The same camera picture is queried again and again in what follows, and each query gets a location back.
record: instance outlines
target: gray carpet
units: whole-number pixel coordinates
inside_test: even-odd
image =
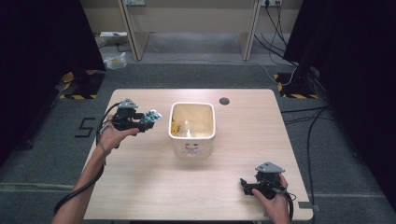
[[[292,71],[287,66],[267,66],[267,69],[271,76]],[[75,135],[88,132],[78,127],[84,118],[95,119],[87,120],[85,126],[97,126],[114,90],[171,88],[271,89],[276,92],[281,111],[327,104],[322,99],[280,97],[276,84],[258,65],[128,64],[123,69],[109,70],[96,99],[57,99],[35,134],[34,147],[11,153],[0,169],[0,223],[50,222],[54,205],[67,192],[59,187],[69,187],[77,181],[93,142],[93,133],[76,138]],[[284,113],[283,118],[288,123],[311,117],[315,112]],[[286,125],[309,195],[306,143],[311,122],[312,119]],[[320,207],[316,223],[396,223],[396,215],[370,171],[353,156],[340,130],[332,111],[326,110],[310,136],[315,204]],[[46,185],[22,186],[22,183]]]

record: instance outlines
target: white container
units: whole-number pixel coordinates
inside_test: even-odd
[[[174,103],[168,134],[178,157],[187,160],[207,158],[216,134],[215,108],[206,103]]]

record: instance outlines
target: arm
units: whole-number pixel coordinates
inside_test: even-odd
[[[138,129],[118,131],[113,127],[111,122],[109,122],[105,131],[101,134],[100,144],[98,144],[92,152],[91,158],[87,162],[72,191],[81,188],[93,180],[99,173],[106,156],[111,153],[111,150],[118,146],[125,137],[137,134],[138,132]],[[94,185],[90,186],[87,190],[81,192],[79,195],[65,203],[56,213],[51,223],[82,223],[82,219],[84,218],[90,202],[93,188]]]
[[[286,189],[288,187],[288,182],[282,174],[280,174],[279,177],[281,185]],[[265,217],[271,218],[275,224],[290,223],[289,204],[285,195],[277,194],[273,200],[268,200],[256,189],[253,189],[251,192],[259,199],[262,206],[264,206]]]

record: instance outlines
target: human hand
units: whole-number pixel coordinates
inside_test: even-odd
[[[288,182],[282,174],[279,174],[280,184],[286,189],[288,187]],[[288,224],[289,219],[289,208],[288,200],[284,194],[277,194],[274,199],[268,200],[259,192],[257,189],[251,191],[254,196],[262,203],[264,206],[264,216],[271,218],[275,224]]]
[[[139,129],[132,128],[124,131],[117,130],[111,120],[113,119],[112,115],[107,116],[107,127],[100,134],[99,143],[100,147],[105,153],[105,157],[111,153],[111,150],[117,147],[122,140],[124,140],[129,135],[136,135],[139,133]]]

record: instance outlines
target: forearm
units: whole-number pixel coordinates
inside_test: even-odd
[[[85,166],[77,184],[73,187],[72,191],[81,188],[97,176],[100,169],[102,168],[104,158],[105,156],[103,151],[101,148],[97,147],[92,153],[90,160]],[[94,184],[76,197],[66,202],[58,210],[51,223],[82,223],[82,219],[84,218],[85,212],[90,202],[93,187]]]

